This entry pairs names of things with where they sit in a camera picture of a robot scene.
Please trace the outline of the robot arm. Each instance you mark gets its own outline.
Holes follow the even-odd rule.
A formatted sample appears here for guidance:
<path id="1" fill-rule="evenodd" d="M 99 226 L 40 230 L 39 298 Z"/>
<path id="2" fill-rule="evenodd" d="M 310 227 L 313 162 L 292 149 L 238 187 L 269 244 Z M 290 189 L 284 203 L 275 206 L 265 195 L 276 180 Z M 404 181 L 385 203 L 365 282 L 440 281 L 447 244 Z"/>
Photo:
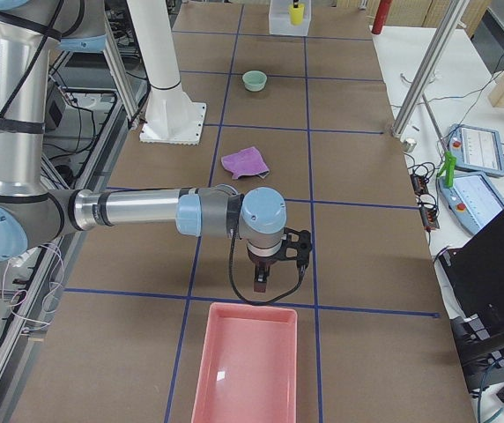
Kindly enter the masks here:
<path id="1" fill-rule="evenodd" d="M 49 189 L 41 179 L 45 152 L 49 57 L 102 53 L 130 120 L 145 117 L 147 143 L 195 145 L 206 106 L 182 88 L 167 6 L 130 1 L 127 17 L 146 71 L 146 96 L 131 91 L 105 4 L 101 1 L 0 1 L 0 262 L 46 241 L 97 226 L 173 222 L 181 234 L 226 236 L 247 243 L 262 291 L 271 266 L 286 260 L 291 232 L 283 197 L 274 189 L 242 195 L 229 188 L 136 189 L 96 193 L 85 171 L 96 152 L 89 141 L 54 147 L 53 160 L 70 158 L 68 184 Z"/>

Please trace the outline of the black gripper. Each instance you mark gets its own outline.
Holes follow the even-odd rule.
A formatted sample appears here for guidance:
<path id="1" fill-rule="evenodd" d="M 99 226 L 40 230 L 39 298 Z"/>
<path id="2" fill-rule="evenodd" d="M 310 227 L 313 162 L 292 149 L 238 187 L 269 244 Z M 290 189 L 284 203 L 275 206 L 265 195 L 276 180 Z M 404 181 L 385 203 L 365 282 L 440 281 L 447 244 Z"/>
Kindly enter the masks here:
<path id="1" fill-rule="evenodd" d="M 254 292 L 265 293 L 270 276 L 270 267 L 278 261 L 275 255 L 259 256 L 252 251 L 248 251 L 248 258 L 255 266 Z"/>

